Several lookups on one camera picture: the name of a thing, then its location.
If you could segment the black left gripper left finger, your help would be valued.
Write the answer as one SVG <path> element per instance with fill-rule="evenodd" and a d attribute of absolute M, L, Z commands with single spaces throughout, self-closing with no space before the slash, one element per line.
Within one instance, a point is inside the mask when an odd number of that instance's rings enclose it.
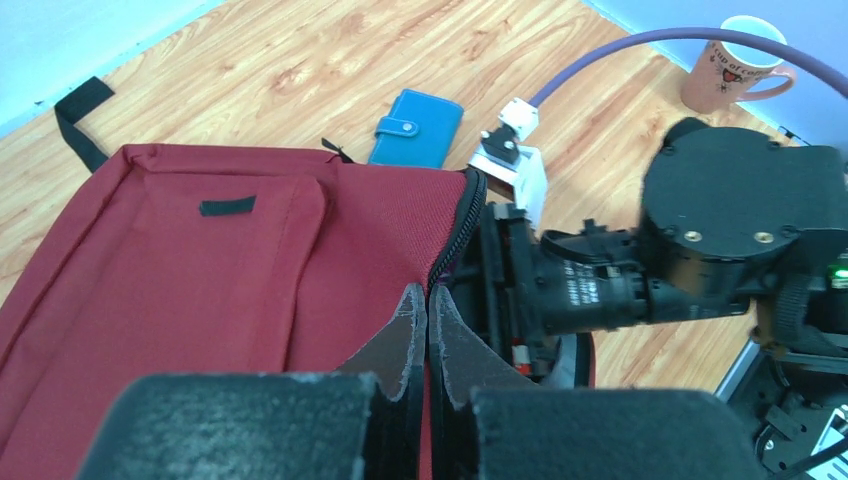
<path fill-rule="evenodd" d="M 337 370 L 160 374 L 112 406 L 82 479 L 413 479 L 418 473 L 426 296 Z"/>

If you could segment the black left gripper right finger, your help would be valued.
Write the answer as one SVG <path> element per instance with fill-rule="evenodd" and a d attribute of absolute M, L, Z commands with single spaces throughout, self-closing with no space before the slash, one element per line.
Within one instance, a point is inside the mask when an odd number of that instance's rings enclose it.
<path fill-rule="evenodd" d="M 501 360 L 443 286 L 429 300 L 436 479 L 758 479 L 740 421 L 696 390 L 560 390 Z"/>

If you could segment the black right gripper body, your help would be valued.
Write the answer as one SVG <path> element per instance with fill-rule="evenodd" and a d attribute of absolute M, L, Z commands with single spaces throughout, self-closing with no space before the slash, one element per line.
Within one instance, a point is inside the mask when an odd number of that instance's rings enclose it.
<path fill-rule="evenodd" d="M 572 362 L 573 380 L 586 381 L 592 332 L 650 316 L 635 247 L 632 232 L 592 219 L 578 233 L 536 234 L 524 210 L 491 203 L 450 291 L 466 324 L 519 374 L 541 381 Z"/>

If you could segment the red backpack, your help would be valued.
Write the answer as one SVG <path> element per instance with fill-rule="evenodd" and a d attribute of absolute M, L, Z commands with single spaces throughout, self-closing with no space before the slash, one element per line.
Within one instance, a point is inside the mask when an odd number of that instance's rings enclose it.
<path fill-rule="evenodd" d="M 1 309 L 1 475 L 82 479 L 117 399 L 160 374 L 337 370 L 426 296 L 416 478 L 430 479 L 429 300 L 486 196 L 474 170 L 359 164 L 319 150 L 126 145 L 106 157 L 77 122 L 98 79 L 56 107 L 92 176 Z"/>

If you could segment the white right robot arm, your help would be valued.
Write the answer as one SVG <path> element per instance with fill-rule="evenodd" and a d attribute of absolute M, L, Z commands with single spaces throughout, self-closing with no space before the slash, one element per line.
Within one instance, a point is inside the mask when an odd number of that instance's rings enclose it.
<path fill-rule="evenodd" d="M 463 319 L 510 366 L 540 381 L 577 336 L 741 316 L 760 306 L 765 348 L 847 358 L 847 189 L 840 153 L 786 147 L 696 118 L 665 135 L 642 180 L 639 219 L 535 233 L 513 204 L 481 213 L 447 286 Z"/>

